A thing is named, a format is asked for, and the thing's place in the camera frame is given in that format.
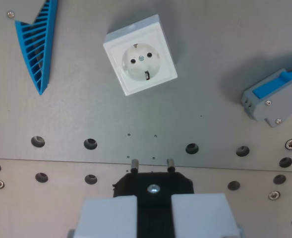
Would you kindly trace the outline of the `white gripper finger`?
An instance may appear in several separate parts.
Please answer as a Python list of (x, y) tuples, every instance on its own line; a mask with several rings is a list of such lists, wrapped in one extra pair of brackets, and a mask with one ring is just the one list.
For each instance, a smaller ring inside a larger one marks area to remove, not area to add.
[(90, 198), (84, 202), (75, 238), (137, 237), (137, 197)]
[(176, 238), (240, 237), (225, 194), (175, 194), (171, 199)]

